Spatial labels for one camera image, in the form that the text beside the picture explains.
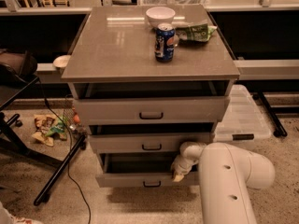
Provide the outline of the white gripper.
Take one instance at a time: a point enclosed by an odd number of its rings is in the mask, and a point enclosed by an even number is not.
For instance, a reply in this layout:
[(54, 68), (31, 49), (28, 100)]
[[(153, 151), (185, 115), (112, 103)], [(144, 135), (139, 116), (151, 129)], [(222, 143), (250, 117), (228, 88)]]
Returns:
[(197, 160), (187, 159), (181, 155), (177, 155), (171, 164), (171, 170), (173, 171), (172, 181), (180, 182), (186, 174), (188, 174), (193, 166), (197, 164)]

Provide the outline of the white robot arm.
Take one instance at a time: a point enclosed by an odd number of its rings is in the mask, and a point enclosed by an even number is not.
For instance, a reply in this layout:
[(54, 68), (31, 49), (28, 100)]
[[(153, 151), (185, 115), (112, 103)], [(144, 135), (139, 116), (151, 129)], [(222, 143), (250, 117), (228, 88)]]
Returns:
[(257, 224), (248, 190), (274, 183), (270, 160), (225, 143), (185, 142), (171, 166), (173, 180), (181, 181), (193, 167), (199, 175), (204, 224)]

